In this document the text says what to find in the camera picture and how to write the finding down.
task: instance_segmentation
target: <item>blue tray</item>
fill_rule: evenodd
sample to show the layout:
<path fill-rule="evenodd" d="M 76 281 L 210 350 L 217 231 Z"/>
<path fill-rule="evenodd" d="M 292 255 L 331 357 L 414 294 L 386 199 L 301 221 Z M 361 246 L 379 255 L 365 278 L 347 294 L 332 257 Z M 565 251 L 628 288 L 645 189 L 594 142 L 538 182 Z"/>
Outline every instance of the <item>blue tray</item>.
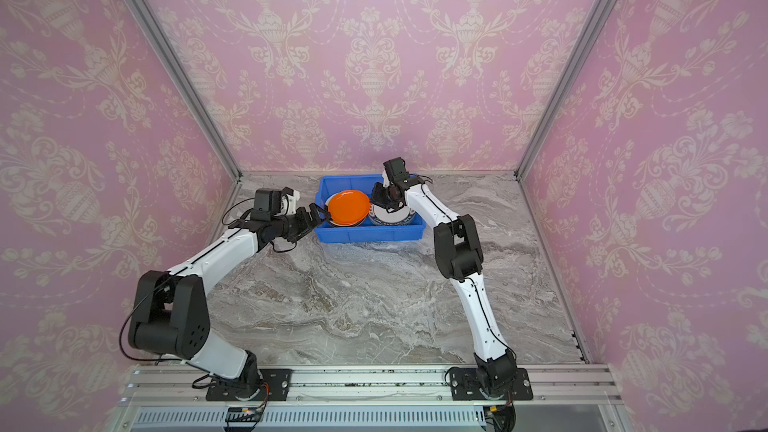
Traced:
<path fill-rule="evenodd" d="M 315 203 L 325 207 L 326 200 L 342 190 L 360 190 L 371 196 L 373 185 L 381 182 L 381 175 L 370 176 L 326 176 L 320 179 L 320 191 Z M 315 228 L 317 239 L 324 244 L 347 244 L 350 242 L 390 242 L 395 240 L 419 240 L 426 224 L 418 214 L 408 226 L 377 226 L 370 218 L 357 227 L 333 227 L 328 222 Z"/>

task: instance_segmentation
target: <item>marble tabletop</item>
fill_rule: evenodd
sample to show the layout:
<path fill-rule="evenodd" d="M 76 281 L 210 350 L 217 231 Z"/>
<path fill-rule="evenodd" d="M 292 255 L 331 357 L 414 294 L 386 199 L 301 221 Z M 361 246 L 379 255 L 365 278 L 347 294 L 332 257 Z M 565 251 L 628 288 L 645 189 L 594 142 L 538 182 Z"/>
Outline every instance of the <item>marble tabletop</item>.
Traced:
<path fill-rule="evenodd" d="M 578 362 L 518 183 L 503 175 L 432 178 L 437 197 L 475 219 L 488 297 L 518 361 Z M 246 176 L 237 201 L 258 188 L 291 187 L 306 206 L 319 182 Z M 474 363 L 472 333 L 437 270 L 429 228 L 415 242 L 321 244 L 312 233 L 288 253 L 265 248 L 225 277 L 208 303 L 216 330 L 260 364 Z"/>

